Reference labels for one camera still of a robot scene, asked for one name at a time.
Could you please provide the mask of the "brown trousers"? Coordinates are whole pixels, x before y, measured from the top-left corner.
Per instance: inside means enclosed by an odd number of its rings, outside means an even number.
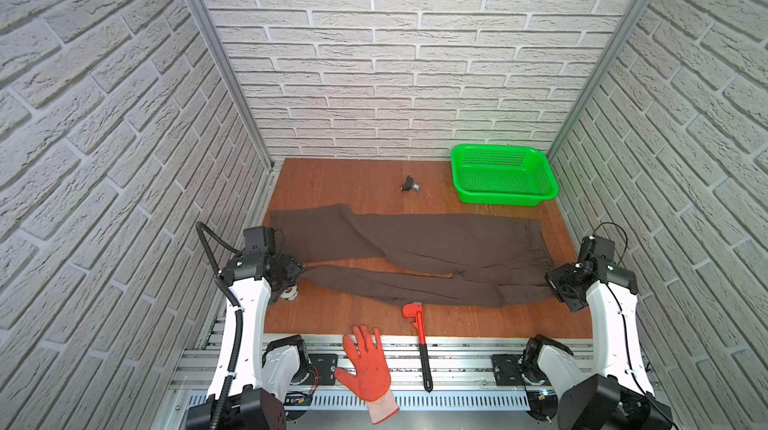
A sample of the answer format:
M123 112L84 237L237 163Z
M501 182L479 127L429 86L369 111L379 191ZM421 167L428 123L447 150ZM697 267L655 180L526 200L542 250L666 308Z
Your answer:
M480 214L358 214L337 204L272 213L303 278L393 305L501 308L552 297L538 221Z

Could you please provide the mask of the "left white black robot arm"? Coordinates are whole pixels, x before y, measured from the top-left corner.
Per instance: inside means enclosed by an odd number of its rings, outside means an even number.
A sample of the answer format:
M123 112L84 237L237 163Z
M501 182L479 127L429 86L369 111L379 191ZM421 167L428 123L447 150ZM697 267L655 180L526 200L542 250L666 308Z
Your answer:
M187 429L284 429L294 377L309 369L304 340L263 343L269 305L296 285L304 266L287 254L242 253L216 271L227 299L222 346L203 403L188 410Z

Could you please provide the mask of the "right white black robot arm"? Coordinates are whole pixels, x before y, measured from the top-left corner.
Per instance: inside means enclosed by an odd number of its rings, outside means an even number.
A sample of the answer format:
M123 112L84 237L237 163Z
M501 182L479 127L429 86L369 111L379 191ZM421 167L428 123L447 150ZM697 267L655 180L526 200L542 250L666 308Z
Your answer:
M547 381L557 397L559 429L675 429L672 411L659 402L647 377L637 330L635 274L592 257L546 274L559 301L590 310L593 369L583 372L573 351L543 335L528 340L521 375Z

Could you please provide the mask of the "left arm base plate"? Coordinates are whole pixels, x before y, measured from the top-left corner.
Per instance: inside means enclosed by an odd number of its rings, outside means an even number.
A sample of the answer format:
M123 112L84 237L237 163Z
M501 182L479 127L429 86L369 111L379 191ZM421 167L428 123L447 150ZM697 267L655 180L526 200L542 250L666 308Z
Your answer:
M335 370L338 356L332 353L310 353L301 361L299 370L291 380L292 387L331 387L336 384Z

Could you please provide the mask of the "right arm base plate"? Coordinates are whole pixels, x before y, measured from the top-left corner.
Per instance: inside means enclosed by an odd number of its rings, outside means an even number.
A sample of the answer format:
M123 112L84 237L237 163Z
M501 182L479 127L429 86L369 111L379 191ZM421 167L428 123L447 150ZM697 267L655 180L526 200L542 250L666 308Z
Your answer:
M528 370L522 354L493 354L491 363L498 387L533 386L542 382L541 379L536 379L532 370Z

